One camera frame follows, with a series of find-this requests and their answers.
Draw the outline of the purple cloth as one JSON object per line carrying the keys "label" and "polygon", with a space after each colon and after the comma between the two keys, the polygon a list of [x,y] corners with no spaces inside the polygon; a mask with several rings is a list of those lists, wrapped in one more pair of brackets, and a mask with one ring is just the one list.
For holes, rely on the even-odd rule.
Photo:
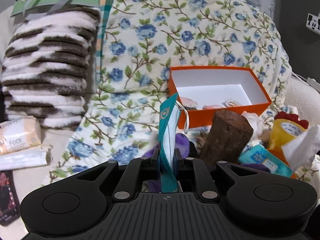
{"label": "purple cloth", "polygon": [[[183,159],[187,157],[196,158],[198,151],[195,144],[190,141],[183,133],[177,133],[175,137],[175,148],[180,150]],[[162,175],[160,174],[156,180],[146,180],[143,182],[142,191],[152,193],[178,193],[183,192],[181,184],[177,182],[174,192],[165,191],[162,187]]]}

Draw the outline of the teal packaged face mask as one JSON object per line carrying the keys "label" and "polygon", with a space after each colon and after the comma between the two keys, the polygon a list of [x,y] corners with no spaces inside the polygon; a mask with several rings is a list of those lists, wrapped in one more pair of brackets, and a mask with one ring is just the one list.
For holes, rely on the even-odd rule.
{"label": "teal packaged face mask", "polygon": [[[177,185],[177,179],[174,174],[174,152],[175,137],[178,121],[181,112],[186,110],[177,100],[178,93],[165,100],[160,105],[159,114],[159,157],[160,157],[160,174],[162,175],[162,187],[165,191],[174,192]],[[183,125],[186,135],[189,129],[189,121]]]}

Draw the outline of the white fluffy plush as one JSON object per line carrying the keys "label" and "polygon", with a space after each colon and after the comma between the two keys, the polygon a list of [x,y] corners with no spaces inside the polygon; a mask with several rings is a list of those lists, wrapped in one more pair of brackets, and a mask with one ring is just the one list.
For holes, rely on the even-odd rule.
{"label": "white fluffy plush", "polygon": [[264,122],[262,118],[260,118],[256,113],[248,113],[246,111],[242,113],[242,116],[247,119],[247,121],[253,128],[253,134],[250,141],[258,139],[262,135],[264,130]]}

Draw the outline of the brown wooden block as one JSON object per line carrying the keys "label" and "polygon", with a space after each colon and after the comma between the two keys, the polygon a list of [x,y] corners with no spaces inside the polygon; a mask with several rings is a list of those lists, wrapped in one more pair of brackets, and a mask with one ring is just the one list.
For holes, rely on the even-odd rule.
{"label": "brown wooden block", "polygon": [[244,116],[226,109],[216,111],[199,158],[209,166],[218,161],[236,163],[252,135],[253,128]]}

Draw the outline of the blue tissue pack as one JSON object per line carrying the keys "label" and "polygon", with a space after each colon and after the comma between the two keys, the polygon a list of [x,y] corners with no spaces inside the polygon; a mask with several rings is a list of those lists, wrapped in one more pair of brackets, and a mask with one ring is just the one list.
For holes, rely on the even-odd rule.
{"label": "blue tissue pack", "polygon": [[240,164],[261,164],[270,170],[272,174],[291,177],[293,171],[283,161],[266,150],[262,145],[257,145],[242,153],[238,158]]}

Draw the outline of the orange cardboard box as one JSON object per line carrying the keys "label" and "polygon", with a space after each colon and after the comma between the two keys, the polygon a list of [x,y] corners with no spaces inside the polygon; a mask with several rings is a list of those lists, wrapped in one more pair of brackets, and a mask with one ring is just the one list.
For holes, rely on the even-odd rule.
{"label": "orange cardboard box", "polygon": [[226,66],[179,66],[170,68],[169,94],[178,94],[178,101],[184,104],[189,99],[193,110],[188,110],[189,127],[212,124],[217,109],[206,106],[220,106],[227,100],[238,105],[228,107],[236,113],[261,115],[271,104],[271,98],[263,85],[249,68]]}

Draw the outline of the yellow tape roll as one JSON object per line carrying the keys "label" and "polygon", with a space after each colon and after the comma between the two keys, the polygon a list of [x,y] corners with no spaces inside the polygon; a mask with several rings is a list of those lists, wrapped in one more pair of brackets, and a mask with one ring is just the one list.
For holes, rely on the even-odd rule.
{"label": "yellow tape roll", "polygon": [[286,119],[277,119],[274,121],[271,129],[268,148],[281,150],[281,146],[287,144],[305,131],[306,129],[295,122]]}

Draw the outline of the white face mask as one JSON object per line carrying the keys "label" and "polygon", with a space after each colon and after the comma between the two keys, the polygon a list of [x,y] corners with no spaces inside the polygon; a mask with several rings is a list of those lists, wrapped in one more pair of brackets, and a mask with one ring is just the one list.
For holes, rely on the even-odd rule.
{"label": "white face mask", "polygon": [[1,155],[0,169],[1,171],[11,171],[24,168],[46,166],[51,164],[52,161],[53,158],[49,148],[22,150],[6,155]]}

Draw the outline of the red knitted chicken toy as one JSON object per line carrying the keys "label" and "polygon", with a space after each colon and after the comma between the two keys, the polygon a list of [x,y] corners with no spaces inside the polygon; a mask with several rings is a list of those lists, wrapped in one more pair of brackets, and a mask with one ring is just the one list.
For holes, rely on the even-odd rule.
{"label": "red knitted chicken toy", "polygon": [[308,129],[308,127],[309,127],[308,120],[300,120],[299,119],[299,115],[298,114],[294,114],[294,113],[286,113],[284,111],[281,111],[274,117],[274,119],[275,120],[277,120],[277,119],[290,120],[290,121],[300,125],[304,129]]}

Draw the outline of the white embossed sofa cover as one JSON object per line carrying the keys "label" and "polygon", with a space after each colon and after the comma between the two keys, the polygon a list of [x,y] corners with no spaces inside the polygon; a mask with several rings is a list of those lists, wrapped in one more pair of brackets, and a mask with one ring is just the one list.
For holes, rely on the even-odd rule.
{"label": "white embossed sofa cover", "polygon": [[308,120],[310,126],[319,125],[319,92],[305,83],[291,77],[285,93],[285,105],[296,107],[300,119]]}

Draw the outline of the blue floral quilt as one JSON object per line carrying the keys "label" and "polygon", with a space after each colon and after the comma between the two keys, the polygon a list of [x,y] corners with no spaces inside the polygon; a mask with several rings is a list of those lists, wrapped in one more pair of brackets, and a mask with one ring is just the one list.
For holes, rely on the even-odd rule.
{"label": "blue floral quilt", "polygon": [[127,164],[157,144],[159,107],[172,66],[247,67],[272,103],[265,129],[284,105],[292,73],[275,23],[246,0],[114,0],[97,92],[68,142],[48,185],[110,159]]}

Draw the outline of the brown white striped plush blanket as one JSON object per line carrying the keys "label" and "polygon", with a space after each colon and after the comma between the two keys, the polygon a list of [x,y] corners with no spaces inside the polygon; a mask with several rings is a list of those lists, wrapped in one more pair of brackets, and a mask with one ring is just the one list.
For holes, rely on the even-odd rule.
{"label": "brown white striped plush blanket", "polygon": [[17,27],[2,62],[6,120],[33,116],[55,129],[80,124],[99,22],[98,8],[71,5]]}

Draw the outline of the black smartphone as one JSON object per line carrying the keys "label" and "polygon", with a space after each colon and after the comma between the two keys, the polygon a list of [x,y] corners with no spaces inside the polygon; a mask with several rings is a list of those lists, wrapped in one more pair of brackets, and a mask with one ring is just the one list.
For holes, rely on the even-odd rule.
{"label": "black smartphone", "polygon": [[16,193],[12,171],[1,171],[0,209],[1,226],[8,226],[20,217],[20,202]]}

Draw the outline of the black white sticker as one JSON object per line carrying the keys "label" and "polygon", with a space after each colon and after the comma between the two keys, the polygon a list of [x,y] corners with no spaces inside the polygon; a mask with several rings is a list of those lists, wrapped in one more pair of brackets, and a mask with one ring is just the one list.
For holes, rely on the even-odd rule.
{"label": "black white sticker", "polygon": [[313,31],[314,33],[319,34],[319,28],[320,28],[320,18],[319,16],[313,15],[311,13],[308,13],[307,21],[306,21],[306,27]]}

